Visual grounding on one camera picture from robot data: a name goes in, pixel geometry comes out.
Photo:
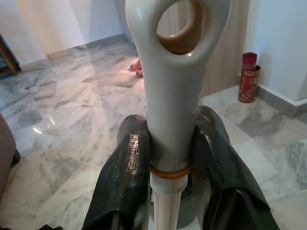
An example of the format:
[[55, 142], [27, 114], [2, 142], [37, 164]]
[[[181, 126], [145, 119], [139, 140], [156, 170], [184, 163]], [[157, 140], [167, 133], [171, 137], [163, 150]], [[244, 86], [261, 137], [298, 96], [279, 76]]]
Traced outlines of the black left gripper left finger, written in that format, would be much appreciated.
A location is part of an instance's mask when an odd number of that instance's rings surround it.
[[84, 230], [146, 230], [150, 211], [150, 135], [146, 119], [129, 115], [104, 164], [84, 219]]

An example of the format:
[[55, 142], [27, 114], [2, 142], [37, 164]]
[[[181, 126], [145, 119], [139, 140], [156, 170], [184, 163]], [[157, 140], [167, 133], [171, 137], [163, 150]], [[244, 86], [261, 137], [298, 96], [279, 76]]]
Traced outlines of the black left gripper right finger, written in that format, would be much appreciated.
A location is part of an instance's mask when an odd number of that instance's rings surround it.
[[220, 116], [197, 110], [191, 145], [191, 179], [202, 230], [277, 230], [265, 196], [230, 143]]

